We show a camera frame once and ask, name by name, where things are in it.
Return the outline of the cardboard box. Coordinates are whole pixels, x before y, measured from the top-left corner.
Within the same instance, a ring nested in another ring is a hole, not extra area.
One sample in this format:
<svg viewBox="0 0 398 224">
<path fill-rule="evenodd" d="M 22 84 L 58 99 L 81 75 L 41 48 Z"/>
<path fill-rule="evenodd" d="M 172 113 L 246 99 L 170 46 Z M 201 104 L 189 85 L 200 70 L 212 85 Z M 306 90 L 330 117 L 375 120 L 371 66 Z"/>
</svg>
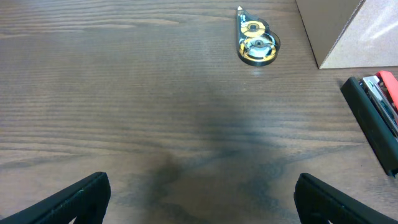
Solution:
<svg viewBox="0 0 398 224">
<path fill-rule="evenodd" d="M 397 65 L 397 0 L 296 0 L 320 69 Z"/>
</svg>

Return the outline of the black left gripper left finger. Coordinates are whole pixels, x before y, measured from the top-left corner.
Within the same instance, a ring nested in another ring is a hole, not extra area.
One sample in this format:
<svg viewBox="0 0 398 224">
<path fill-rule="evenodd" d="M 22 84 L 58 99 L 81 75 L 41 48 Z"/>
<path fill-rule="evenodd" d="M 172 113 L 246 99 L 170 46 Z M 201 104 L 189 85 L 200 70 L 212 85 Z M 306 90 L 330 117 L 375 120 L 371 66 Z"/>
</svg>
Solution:
<svg viewBox="0 0 398 224">
<path fill-rule="evenodd" d="M 1 220 L 2 224 L 102 224 L 111 197 L 105 172 L 95 172 L 35 205 Z"/>
</svg>

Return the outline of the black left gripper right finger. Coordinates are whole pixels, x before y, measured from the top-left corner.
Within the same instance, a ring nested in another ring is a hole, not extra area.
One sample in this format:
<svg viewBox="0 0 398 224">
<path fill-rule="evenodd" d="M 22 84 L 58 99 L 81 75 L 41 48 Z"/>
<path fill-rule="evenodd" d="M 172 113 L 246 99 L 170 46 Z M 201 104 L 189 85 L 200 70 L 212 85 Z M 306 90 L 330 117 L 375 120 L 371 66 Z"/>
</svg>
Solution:
<svg viewBox="0 0 398 224">
<path fill-rule="evenodd" d="M 308 173 L 301 173 L 295 184 L 294 202 L 302 224 L 397 224 Z"/>
</svg>

